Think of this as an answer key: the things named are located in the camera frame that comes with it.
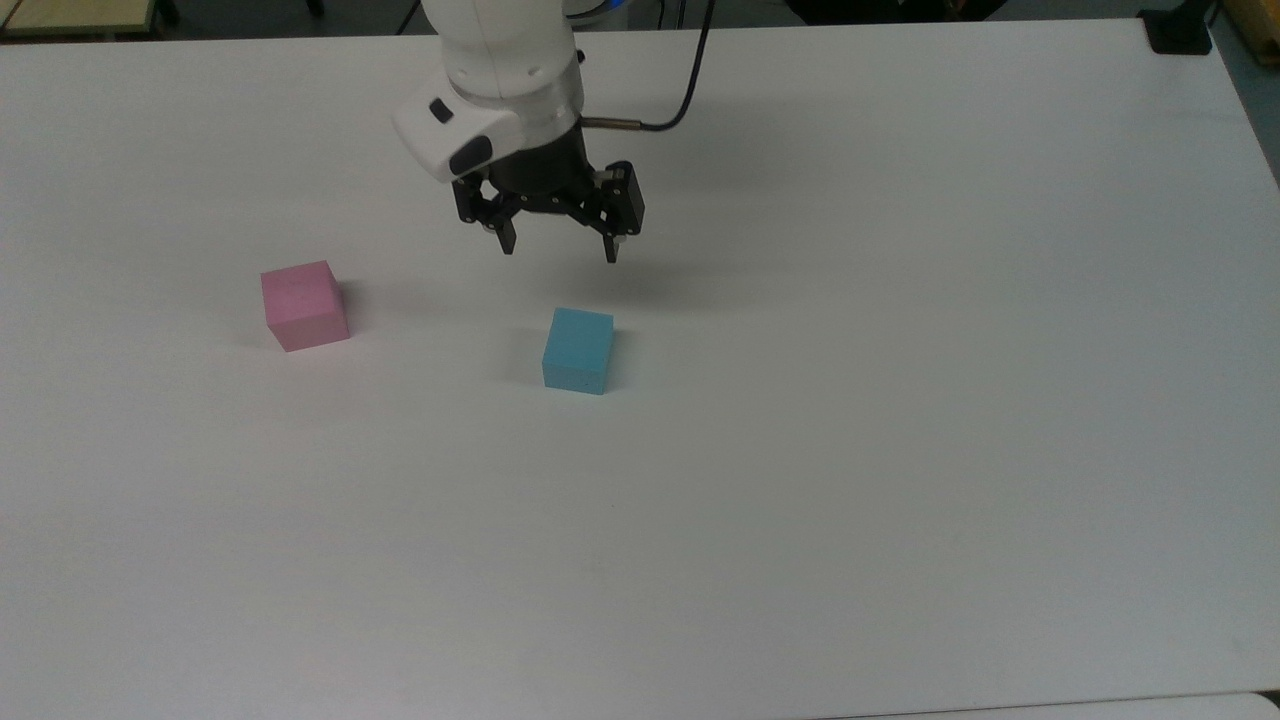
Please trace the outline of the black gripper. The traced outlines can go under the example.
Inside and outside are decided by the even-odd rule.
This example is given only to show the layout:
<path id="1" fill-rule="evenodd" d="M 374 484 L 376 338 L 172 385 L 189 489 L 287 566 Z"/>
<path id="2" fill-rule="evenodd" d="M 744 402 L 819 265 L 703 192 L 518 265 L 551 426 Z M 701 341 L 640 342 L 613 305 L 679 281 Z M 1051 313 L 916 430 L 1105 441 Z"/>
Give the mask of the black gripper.
<path id="1" fill-rule="evenodd" d="M 580 123 L 549 143 L 495 160 L 486 173 L 498 190 L 493 197 L 483 192 L 485 176 L 462 176 L 452 182 L 454 204 L 460 219 L 493 233 L 507 256 L 515 252 L 521 197 L 564 197 L 568 215 L 600 236 L 608 264 L 618 261 L 627 237 L 643 232 L 646 209 L 634 164 L 614 161 L 595 172 Z"/>

